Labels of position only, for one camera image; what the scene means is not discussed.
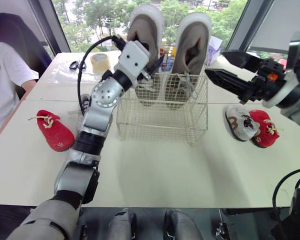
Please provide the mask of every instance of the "window frame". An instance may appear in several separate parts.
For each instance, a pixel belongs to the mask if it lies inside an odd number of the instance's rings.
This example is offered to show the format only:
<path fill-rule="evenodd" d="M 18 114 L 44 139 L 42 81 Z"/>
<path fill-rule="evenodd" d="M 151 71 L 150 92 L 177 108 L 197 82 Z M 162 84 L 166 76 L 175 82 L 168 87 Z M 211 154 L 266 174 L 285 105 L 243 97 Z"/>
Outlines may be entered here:
<path fill-rule="evenodd" d="M 227 50 L 246 52 L 275 0 L 248 0 L 232 34 Z"/>
<path fill-rule="evenodd" d="M 70 47 L 59 22 L 52 0 L 28 0 L 52 52 L 70 53 Z M 226 47 L 228 50 L 247 51 L 275 0 L 248 0 Z M 278 52 L 277 49 L 254 49 L 262 52 Z"/>
<path fill-rule="evenodd" d="M 53 54 L 71 53 L 52 1 L 28 0 L 28 2 Z"/>

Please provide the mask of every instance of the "white wall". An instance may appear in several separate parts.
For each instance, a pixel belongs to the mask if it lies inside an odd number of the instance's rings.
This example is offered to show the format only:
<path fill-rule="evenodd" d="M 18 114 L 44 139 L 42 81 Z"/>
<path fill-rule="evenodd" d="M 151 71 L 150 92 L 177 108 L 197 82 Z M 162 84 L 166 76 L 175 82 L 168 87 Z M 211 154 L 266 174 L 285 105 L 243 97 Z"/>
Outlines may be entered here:
<path fill-rule="evenodd" d="M 0 0 L 0 13 L 19 15 L 39 41 L 45 42 L 28 0 Z"/>
<path fill-rule="evenodd" d="M 288 50 L 296 31 L 300 31 L 300 0 L 275 0 L 251 47 Z"/>

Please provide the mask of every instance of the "white table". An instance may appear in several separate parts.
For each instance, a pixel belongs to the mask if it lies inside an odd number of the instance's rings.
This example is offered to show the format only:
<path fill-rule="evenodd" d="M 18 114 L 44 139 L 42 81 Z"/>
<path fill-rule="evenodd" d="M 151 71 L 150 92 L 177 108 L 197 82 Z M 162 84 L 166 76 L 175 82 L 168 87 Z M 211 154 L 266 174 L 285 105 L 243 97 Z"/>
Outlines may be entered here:
<path fill-rule="evenodd" d="M 112 72 L 114 65 L 118 62 L 120 51 L 104 52 L 108 55 L 111 62 Z M 79 70 L 73 72 L 73 74 L 58 74 L 56 72 L 59 68 L 59 72 L 69 71 L 68 67 L 71 62 L 82 59 L 83 53 L 59 53 L 52 61 L 48 69 L 42 75 L 38 81 L 36 87 L 26 97 L 27 100 L 42 100 L 42 101 L 78 101 L 77 95 L 77 73 Z M 90 57 L 85 61 L 87 64 L 87 71 L 91 72 L 92 65 Z M 231 65 L 223 56 L 220 56 L 217 61 L 213 63 L 210 68 L 225 69 L 232 73 L 236 73 L 241 79 L 250 81 L 254 77 L 254 73 L 240 69 Z M 81 93 L 91 93 L 92 88 L 96 85 L 96 82 L 84 83 L 84 76 L 82 77 Z M 239 103 L 238 97 L 231 92 L 228 92 L 219 86 L 214 85 L 211 81 L 208 83 L 208 102 L 212 104 L 237 104 Z M 260 102 L 248 101 L 248 104 Z"/>
<path fill-rule="evenodd" d="M 267 149 L 239 142 L 227 131 L 224 104 L 209 104 L 209 130 L 197 147 L 186 143 L 120 141 L 112 125 L 101 152 L 101 172 L 90 207 L 258 208 L 272 205 L 277 182 L 300 168 L 300 127 L 279 109 L 267 112 L 281 137 Z M 262 109 L 259 104 L 248 108 Z M 35 206 L 53 196 L 66 152 L 46 143 L 35 119 L 45 109 L 76 133 L 75 101 L 24 101 L 0 135 L 0 204 Z M 297 181 L 278 194 L 289 206 Z"/>

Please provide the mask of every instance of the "white wire basket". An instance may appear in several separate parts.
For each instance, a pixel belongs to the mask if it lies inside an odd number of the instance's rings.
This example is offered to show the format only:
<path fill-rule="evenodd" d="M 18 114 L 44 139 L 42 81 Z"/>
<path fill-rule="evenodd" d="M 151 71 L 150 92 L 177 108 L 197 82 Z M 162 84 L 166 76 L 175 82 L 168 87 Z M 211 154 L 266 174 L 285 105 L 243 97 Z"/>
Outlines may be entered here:
<path fill-rule="evenodd" d="M 128 90 L 118 104 L 122 140 L 168 139 L 195 143 L 208 130 L 208 77 L 156 73 Z"/>

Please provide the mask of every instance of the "red shoe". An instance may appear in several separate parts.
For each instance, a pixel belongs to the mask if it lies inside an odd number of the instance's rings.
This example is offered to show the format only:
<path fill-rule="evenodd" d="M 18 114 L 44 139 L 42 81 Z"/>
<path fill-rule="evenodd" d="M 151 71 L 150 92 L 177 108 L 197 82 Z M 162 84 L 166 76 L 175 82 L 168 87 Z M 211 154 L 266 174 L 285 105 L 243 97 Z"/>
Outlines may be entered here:
<path fill-rule="evenodd" d="M 269 115 L 262 110 L 252 110 L 249 112 L 251 118 L 259 128 L 252 141 L 260 148 L 270 147 L 280 137 L 276 126 L 271 122 Z"/>
<path fill-rule="evenodd" d="M 36 118 L 41 132 L 53 150 L 62 152 L 75 143 L 73 133 L 58 121 L 59 116 L 46 110 L 40 110 L 36 114 Z"/>

